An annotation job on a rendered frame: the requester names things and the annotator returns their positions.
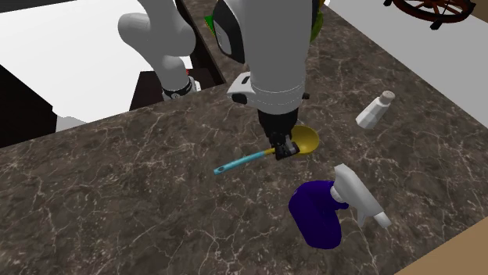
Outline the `green and yellow object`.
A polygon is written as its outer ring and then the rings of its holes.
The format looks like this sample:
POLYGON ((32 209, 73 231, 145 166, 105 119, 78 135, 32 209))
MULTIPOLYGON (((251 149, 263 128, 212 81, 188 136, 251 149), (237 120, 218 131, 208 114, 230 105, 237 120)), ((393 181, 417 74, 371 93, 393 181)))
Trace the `green and yellow object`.
MULTIPOLYGON (((330 1, 331 0, 313 0, 314 11, 312 12, 313 16, 312 16, 312 28, 310 31, 310 42, 312 42, 318 36, 323 24, 323 13, 322 11, 320 11, 320 8, 323 5, 328 6, 330 4, 330 1)), ((216 36, 214 30, 213 16, 212 15, 205 16, 204 20, 212 35, 216 36)))

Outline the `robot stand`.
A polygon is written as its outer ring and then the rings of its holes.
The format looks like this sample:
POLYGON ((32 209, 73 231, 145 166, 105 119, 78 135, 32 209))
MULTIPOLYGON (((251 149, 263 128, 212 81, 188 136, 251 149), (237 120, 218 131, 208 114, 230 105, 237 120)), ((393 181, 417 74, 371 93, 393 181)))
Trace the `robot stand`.
MULTIPOLYGON (((218 73, 216 77, 207 68, 190 69, 189 75, 199 82, 202 90, 224 83, 218 73)), ((131 100, 130 111, 163 101, 163 91, 159 88, 159 79, 153 71, 139 74, 135 92, 131 100)))

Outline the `brown wooden spoked wheel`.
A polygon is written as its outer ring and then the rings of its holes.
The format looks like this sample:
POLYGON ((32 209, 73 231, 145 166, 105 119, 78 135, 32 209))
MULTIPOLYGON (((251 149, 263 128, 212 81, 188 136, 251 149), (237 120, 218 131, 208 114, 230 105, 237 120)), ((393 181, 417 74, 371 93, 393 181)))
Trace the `brown wooden spoked wheel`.
POLYGON ((431 22, 431 30, 466 20, 476 7, 471 0, 384 0, 383 5, 395 5, 409 16, 431 22))

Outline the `white shaker with cork top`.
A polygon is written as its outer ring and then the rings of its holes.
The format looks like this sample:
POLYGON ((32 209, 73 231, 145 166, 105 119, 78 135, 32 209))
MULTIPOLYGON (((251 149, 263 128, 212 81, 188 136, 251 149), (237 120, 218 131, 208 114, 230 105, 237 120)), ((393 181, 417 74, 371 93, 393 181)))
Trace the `white shaker with cork top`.
POLYGON ((357 117, 356 123, 364 129, 372 129, 382 118, 386 110, 390 107, 395 98, 392 91, 384 91, 375 98, 357 117))

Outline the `blue spray bottle white trigger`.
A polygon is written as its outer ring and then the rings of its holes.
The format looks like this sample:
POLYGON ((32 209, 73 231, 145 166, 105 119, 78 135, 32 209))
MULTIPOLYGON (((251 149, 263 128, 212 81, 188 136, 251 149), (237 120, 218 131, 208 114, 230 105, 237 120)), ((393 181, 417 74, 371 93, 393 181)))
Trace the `blue spray bottle white trigger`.
POLYGON ((342 229, 337 211, 351 206, 357 210, 359 226, 368 217, 383 228, 392 224, 359 176, 345 164, 335 167, 334 180, 303 183, 289 200, 289 211, 304 240, 310 247, 320 249, 340 245, 342 229))

